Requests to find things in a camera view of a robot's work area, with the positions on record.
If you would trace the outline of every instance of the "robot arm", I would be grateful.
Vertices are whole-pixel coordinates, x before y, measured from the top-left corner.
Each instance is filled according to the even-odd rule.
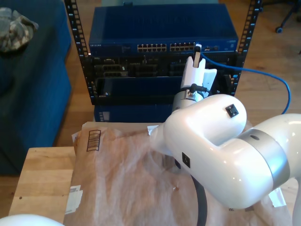
[[[291,177],[301,181],[301,114],[276,116],[241,134],[245,125],[243,104],[215,95],[175,110],[152,131],[150,141],[223,205],[244,209]],[[299,187],[295,226],[301,222],[300,196]]]

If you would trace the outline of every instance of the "network switch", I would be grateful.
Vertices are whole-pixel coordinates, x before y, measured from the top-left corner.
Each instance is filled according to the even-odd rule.
[[[191,55],[198,43],[206,52],[236,51],[224,4],[97,7],[89,47],[94,57]]]

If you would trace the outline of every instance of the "wooden floor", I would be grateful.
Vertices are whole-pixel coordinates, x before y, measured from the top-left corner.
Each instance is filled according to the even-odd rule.
[[[86,41],[89,40],[93,9],[99,0],[77,0]],[[238,35],[242,33],[249,0],[222,0],[226,3]],[[245,68],[273,73],[285,79],[292,90],[289,113],[301,113],[301,24],[296,15],[285,25],[282,34],[275,28],[290,9],[290,5],[267,6],[260,14]],[[93,118],[93,106],[87,92],[74,42],[66,59],[66,67],[72,85],[72,95],[65,112],[56,146],[72,145],[71,135],[81,129],[83,123]],[[284,85],[274,79],[253,73],[243,73],[236,97],[245,105],[252,125],[281,114],[287,101]],[[0,177],[0,217],[8,214],[18,177]]]

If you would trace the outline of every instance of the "white paper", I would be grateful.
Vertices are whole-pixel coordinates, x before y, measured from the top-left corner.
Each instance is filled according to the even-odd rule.
[[[83,191],[80,190],[80,185],[72,186],[70,188],[65,214],[76,211],[76,209],[79,207],[82,195]]]
[[[148,127],[147,127],[147,130],[148,130],[148,132],[149,132],[149,135],[151,135],[152,130],[153,130],[154,128],[158,127],[158,126],[159,126],[159,125],[157,125],[157,126],[148,126]]]
[[[284,200],[281,188],[278,187],[274,191],[269,194],[269,198],[271,199],[274,207],[286,206],[286,202]]]

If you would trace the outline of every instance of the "crumpled brown paper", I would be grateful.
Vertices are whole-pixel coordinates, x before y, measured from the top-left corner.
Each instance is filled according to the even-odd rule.
[[[197,225],[198,212],[206,208],[198,209],[191,176],[172,157],[150,149],[146,126],[136,132],[134,124],[111,124],[123,132],[102,127],[109,125],[83,126],[71,183],[81,185],[83,196],[64,225]],[[268,196],[245,210],[222,206],[208,191],[206,199],[206,226],[292,225],[287,207],[274,208]]]

